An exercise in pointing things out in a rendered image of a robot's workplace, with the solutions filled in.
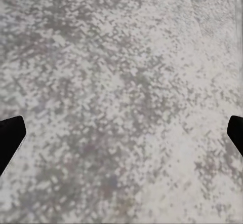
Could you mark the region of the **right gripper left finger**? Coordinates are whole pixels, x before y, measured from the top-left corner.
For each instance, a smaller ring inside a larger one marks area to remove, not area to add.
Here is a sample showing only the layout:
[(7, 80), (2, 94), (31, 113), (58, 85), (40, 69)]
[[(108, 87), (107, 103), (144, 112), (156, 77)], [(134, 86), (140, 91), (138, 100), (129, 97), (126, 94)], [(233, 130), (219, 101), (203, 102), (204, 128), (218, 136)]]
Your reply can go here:
[(26, 135), (22, 116), (0, 121), (0, 176)]

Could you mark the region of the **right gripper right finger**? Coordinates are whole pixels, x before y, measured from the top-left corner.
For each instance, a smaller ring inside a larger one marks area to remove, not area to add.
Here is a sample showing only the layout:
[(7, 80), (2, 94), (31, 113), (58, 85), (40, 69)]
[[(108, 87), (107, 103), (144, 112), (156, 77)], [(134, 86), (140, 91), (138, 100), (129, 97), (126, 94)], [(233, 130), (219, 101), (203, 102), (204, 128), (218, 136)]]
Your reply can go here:
[(228, 127), (227, 134), (231, 138), (232, 142), (235, 144), (237, 149), (243, 155), (243, 118), (239, 116), (231, 116)]

